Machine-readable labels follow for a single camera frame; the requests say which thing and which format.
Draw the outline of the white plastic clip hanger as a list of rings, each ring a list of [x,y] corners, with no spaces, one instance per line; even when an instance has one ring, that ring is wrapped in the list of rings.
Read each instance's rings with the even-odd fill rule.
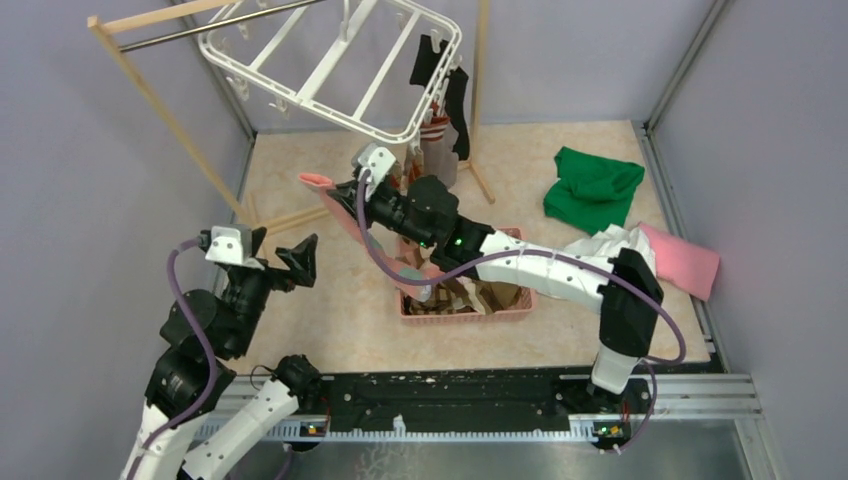
[[[235,12],[232,12],[232,17],[239,17],[259,10],[261,3],[263,7],[275,7],[272,2],[265,1],[245,1],[240,5]],[[350,1],[350,11],[357,8],[359,2]],[[455,22],[459,28],[460,25],[450,17],[439,13],[425,5],[417,3],[427,9],[434,11],[436,14],[447,17]],[[218,30],[208,32],[205,35],[211,40],[211,45],[205,43],[203,45],[206,50],[204,53],[209,55],[212,50],[210,46],[218,50],[219,53],[229,55],[231,60],[236,63],[250,65],[263,47],[271,40],[279,29],[283,26],[286,20],[289,19],[293,11],[283,12],[275,15],[270,15],[249,22],[237,25],[230,25]],[[271,53],[267,59],[261,64],[260,72],[264,76],[270,77],[271,81],[279,82],[284,87],[297,92],[300,90],[310,74],[325,56],[330,46],[338,39],[343,15],[342,1],[325,1],[312,5],[300,18],[297,25],[285,37],[282,44]],[[368,90],[369,85],[374,80],[376,74],[380,70],[381,65],[388,55],[393,50],[398,37],[403,35],[401,29],[410,17],[409,12],[402,11],[395,5],[386,1],[379,1],[371,10],[371,14],[362,24],[361,29],[356,34],[349,48],[345,51],[343,57],[338,61],[332,73],[328,75],[323,86],[315,93],[313,100],[315,102],[326,105],[332,110],[342,113],[343,115],[353,115],[357,110],[363,98],[363,94]],[[461,56],[459,53],[460,45],[464,39],[463,32],[460,28],[461,40],[457,49],[459,62]],[[406,144],[411,142],[419,134],[419,127],[425,119],[425,116],[433,111],[434,104],[440,102],[445,95],[447,88],[447,78],[457,66],[451,66],[454,61],[441,65],[447,66],[447,78],[444,80],[435,80],[430,85],[435,87],[436,99],[425,100],[424,102],[424,119],[417,127],[409,129],[409,122],[415,113],[421,112],[422,94],[425,93],[426,87],[415,86],[409,84],[409,77],[415,61],[416,52],[418,50],[419,38],[422,34],[430,35],[433,41],[433,47],[436,51],[441,51],[443,55],[449,52],[446,49],[448,41],[451,38],[451,31],[441,28],[428,21],[427,17],[419,17],[414,24],[414,27],[406,32],[408,36],[403,46],[399,50],[395,50],[397,56],[388,70],[387,74],[373,96],[367,110],[362,114],[360,121],[366,123],[373,128],[385,132],[384,135],[406,137],[408,140],[398,144]],[[263,88],[248,83],[243,79],[237,79],[236,75],[226,72],[220,68],[226,79],[230,82],[231,87],[235,90],[237,97],[246,102],[251,94],[259,90],[264,97],[268,98],[269,105],[272,108],[277,108],[282,115],[287,116],[292,114],[296,117],[314,118],[333,124],[342,129],[348,130],[343,126],[332,123],[308,111],[301,110],[294,105],[280,106],[279,100],[275,101],[275,95],[264,90]],[[372,140],[385,145],[381,141],[375,140],[373,137],[362,134]]]

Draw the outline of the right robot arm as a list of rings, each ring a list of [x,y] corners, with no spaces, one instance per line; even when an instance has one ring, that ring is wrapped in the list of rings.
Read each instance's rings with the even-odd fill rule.
[[[664,292],[646,257],[634,247],[608,253],[568,253],[543,248],[459,212],[459,200],[435,177],[405,193],[386,182],[351,180],[327,195],[352,218],[355,232],[373,224],[430,249],[442,273],[500,282],[578,303],[600,317],[600,347],[586,385],[589,404],[612,412],[627,397],[626,385],[648,356]]]

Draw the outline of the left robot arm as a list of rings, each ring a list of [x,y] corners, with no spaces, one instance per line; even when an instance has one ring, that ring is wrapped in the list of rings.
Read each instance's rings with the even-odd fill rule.
[[[277,248],[283,263],[277,268],[258,256],[266,233],[264,227],[214,226],[169,253],[166,274],[175,301],[159,331],[168,347],[145,388],[141,424],[121,478],[223,479],[275,425],[319,404],[318,369],[304,355],[288,355],[223,427],[192,444],[236,379],[226,363],[247,353],[271,293],[315,284],[317,235]],[[194,248],[226,274],[222,294],[180,287],[176,261]]]

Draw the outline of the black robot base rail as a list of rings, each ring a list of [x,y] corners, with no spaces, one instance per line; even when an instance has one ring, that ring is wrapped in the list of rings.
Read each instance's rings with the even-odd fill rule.
[[[577,442],[615,451],[645,422],[756,419],[752,380],[736,374],[636,374],[615,396],[583,369],[330,374],[267,440]]]

